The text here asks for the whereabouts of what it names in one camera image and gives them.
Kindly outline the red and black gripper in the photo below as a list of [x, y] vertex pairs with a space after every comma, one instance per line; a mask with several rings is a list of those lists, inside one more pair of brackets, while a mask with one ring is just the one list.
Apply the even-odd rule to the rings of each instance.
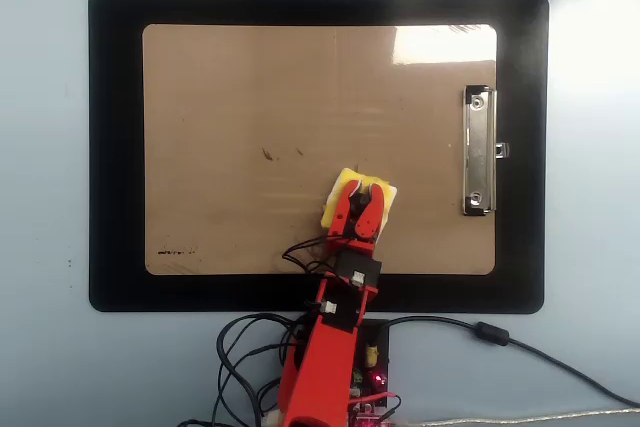
[[360, 180], [347, 182], [338, 197], [329, 227], [325, 252], [334, 263], [325, 269], [325, 280], [349, 289], [378, 288], [382, 262], [373, 258], [375, 245], [367, 242], [376, 241], [384, 211], [385, 192], [379, 184], [361, 187]]

